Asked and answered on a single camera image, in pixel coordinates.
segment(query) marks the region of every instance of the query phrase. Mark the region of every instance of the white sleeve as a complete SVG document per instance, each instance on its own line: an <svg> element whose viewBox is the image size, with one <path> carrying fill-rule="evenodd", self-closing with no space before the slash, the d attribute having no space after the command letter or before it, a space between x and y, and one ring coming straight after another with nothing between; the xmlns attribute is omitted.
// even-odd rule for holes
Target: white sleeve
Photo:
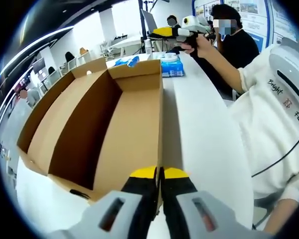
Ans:
<svg viewBox="0 0 299 239"><path fill-rule="evenodd" d="M299 202L299 173L286 186L280 200L282 199L294 199Z"/></svg>
<svg viewBox="0 0 299 239"><path fill-rule="evenodd" d="M244 68L239 68L241 85L244 92L248 91L253 85L256 84L255 73L264 67L269 66L269 55L270 51L277 44L272 44L262 51L250 64Z"/></svg>

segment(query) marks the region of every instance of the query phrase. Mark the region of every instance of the ceiling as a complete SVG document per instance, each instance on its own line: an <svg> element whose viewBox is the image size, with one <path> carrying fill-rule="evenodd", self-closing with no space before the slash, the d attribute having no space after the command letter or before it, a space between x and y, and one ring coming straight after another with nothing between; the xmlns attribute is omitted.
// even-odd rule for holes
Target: ceiling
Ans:
<svg viewBox="0 0 299 239"><path fill-rule="evenodd" d="M98 10L110 8L112 4L123 0L39 0L24 16L11 36L0 62L0 72L4 66L22 49L35 40L58 29L73 26L80 20ZM68 31L58 33L28 49L9 65L0 77L0 85L5 81L7 91L13 86L24 71L31 65L39 48L51 46Z"/></svg>

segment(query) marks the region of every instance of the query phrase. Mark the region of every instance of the white desk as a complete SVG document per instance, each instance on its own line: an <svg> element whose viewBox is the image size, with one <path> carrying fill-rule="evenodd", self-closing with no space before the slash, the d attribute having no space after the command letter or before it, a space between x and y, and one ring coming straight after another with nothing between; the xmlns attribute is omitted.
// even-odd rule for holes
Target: white desk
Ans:
<svg viewBox="0 0 299 239"><path fill-rule="evenodd" d="M134 45L138 45L138 44L141 44L141 36L140 35L129 37L123 41L120 41L120 42L110 46L110 48L120 48L121 49L121 57L123 57L125 47L134 46Z"/></svg>
<svg viewBox="0 0 299 239"><path fill-rule="evenodd" d="M198 190L227 204L242 225L251 227L253 192L238 126L211 81L188 55L181 54L185 77L164 78L163 158L186 171ZM148 55L140 55L146 60ZM108 67L115 61L109 61ZM50 179L31 172L21 161L17 194L23 211L51 232L77 223L87 202L65 192ZM169 238L162 208L148 238Z"/></svg>

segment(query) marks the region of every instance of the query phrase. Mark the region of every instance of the white hoodie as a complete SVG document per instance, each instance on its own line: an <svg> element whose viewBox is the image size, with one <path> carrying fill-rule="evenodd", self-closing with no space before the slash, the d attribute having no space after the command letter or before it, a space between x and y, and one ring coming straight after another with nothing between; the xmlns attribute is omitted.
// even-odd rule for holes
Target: white hoodie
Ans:
<svg viewBox="0 0 299 239"><path fill-rule="evenodd" d="M275 163L299 140L299 105L269 66L270 50L276 46L238 69L245 93L229 108L240 125L252 175ZM255 199L285 188L281 199L299 202L299 144L283 161L253 177L253 188Z"/></svg>

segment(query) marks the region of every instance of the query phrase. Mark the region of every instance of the open cardboard box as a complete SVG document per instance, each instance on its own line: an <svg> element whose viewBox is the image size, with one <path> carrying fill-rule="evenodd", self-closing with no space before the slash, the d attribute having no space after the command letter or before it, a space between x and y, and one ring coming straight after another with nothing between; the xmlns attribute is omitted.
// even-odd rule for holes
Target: open cardboard box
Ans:
<svg viewBox="0 0 299 239"><path fill-rule="evenodd" d="M161 164L159 60L107 69L97 59L73 69L43 96L17 147L27 168L97 201L129 175Z"/></svg>

